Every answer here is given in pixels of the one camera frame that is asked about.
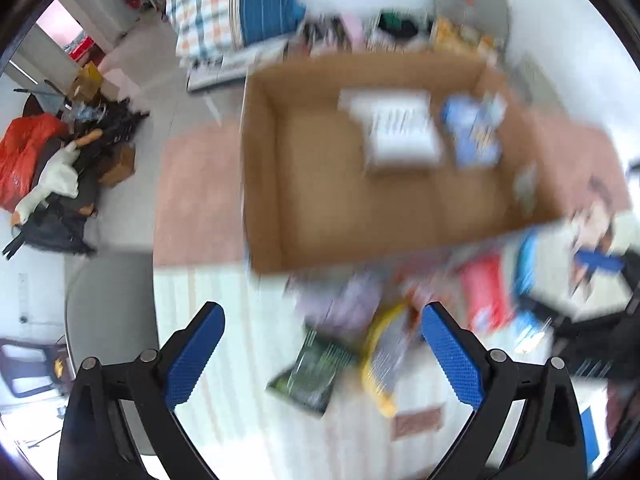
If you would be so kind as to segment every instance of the pink wall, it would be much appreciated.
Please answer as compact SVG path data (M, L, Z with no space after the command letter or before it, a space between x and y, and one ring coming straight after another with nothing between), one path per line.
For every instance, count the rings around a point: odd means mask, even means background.
M82 32L79 23L57 0L47 7L37 23L47 36L62 47L71 43Z

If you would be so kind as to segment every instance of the pink rug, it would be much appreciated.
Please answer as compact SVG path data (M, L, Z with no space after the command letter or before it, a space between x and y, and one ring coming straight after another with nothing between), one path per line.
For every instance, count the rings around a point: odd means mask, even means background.
M154 265L242 260L240 128L211 123L167 143L156 199Z

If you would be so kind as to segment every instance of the green snack package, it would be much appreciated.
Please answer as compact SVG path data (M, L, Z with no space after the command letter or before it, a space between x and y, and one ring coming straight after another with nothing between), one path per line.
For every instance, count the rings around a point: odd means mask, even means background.
M267 390L291 400L301 408L324 415L335 379L358 357L340 343L308 329L296 363L267 384Z

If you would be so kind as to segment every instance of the white package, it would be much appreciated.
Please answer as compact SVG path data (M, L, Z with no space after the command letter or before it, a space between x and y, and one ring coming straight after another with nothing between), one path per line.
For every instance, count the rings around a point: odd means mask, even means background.
M338 102L363 128L369 169L440 163L442 141L429 104L428 92L393 89L343 90Z

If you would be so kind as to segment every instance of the cardboard box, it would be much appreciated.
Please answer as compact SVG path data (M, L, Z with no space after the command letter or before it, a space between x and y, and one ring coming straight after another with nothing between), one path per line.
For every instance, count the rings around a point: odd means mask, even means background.
M104 166L98 180L106 187L113 187L135 173L136 149L129 144L120 143L113 150L113 158Z
M338 110L344 88L431 93L447 147L443 166L372 176L363 135ZM500 92L508 109L496 168L459 170L438 120L456 92ZM247 80L242 117L244 216L251 264L268 274L477 242L563 214L532 127L504 77L481 60L443 53L342 54L271 66ZM524 212L514 182L535 167Z
M71 83L66 97L72 101L90 103L94 100L103 82L104 77L98 72L96 66L89 62L78 71L78 76Z

